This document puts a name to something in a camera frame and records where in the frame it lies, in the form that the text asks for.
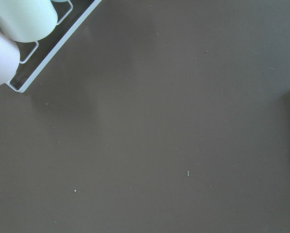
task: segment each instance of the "mug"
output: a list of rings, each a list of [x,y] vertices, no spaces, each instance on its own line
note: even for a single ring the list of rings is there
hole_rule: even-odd
[[[51,0],[0,0],[0,27],[14,41],[43,39],[57,22],[58,15]]]
[[[18,69],[20,52],[16,43],[0,33],[0,85],[12,79]]]

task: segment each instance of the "dish rack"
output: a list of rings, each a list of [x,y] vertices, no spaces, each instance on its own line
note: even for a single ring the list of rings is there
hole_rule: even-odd
[[[23,93],[101,1],[52,2],[60,18],[56,28],[40,41],[17,42],[21,54],[20,64],[14,77],[6,84],[14,91]]]

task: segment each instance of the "dark gray surface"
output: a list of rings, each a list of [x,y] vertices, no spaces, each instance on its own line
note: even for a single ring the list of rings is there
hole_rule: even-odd
[[[103,0],[0,86],[0,233],[32,232],[290,233],[290,0]]]

